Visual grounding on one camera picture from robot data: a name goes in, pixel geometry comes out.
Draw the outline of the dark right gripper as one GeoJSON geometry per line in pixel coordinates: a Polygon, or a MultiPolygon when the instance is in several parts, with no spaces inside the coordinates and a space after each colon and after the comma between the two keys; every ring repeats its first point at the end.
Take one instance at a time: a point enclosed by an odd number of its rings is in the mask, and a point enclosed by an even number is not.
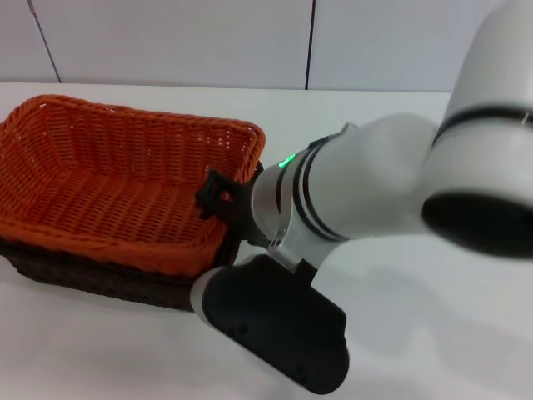
{"type": "Polygon", "coordinates": [[[223,220],[241,241],[252,246],[267,247],[270,240],[257,226],[252,215],[252,184],[233,182],[225,175],[210,170],[195,194],[199,218],[213,216],[223,220]]]}

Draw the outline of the orange wicker basket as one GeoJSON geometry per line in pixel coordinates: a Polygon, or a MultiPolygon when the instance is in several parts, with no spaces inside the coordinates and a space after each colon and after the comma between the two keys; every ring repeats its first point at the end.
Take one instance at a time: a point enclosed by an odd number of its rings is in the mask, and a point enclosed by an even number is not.
{"type": "Polygon", "coordinates": [[[227,234],[197,191],[211,171],[249,181],[265,143],[247,121],[29,98],[0,122],[0,238],[194,277],[227,234]]]}

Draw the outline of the dark brown wicker basket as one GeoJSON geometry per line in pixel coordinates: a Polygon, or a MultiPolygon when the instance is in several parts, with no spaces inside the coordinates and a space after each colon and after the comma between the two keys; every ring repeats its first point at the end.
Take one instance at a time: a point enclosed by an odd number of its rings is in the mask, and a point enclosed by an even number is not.
{"type": "Polygon", "coordinates": [[[239,248],[199,218],[201,185],[83,167],[0,179],[0,256],[36,282],[189,310],[193,281],[239,248]]]}

